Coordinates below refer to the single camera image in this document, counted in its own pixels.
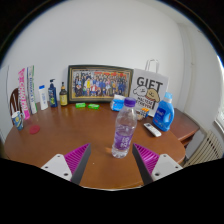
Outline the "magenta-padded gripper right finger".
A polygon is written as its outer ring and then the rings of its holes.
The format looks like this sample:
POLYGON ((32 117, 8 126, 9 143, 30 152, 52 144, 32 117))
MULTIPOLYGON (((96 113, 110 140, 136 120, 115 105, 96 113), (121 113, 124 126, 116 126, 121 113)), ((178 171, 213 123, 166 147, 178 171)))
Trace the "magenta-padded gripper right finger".
POLYGON ((182 169, 168 154, 158 155, 136 143, 133 144, 132 153, 145 185, 182 169))

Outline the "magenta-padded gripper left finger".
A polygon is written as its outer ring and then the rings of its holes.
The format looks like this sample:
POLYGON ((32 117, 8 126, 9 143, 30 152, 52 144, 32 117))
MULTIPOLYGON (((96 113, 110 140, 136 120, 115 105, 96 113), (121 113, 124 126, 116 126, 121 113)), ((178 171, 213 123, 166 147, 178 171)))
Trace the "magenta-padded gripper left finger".
POLYGON ((90 154, 91 145, 87 143, 66 155, 56 154, 42 166, 42 169, 79 185, 90 154))

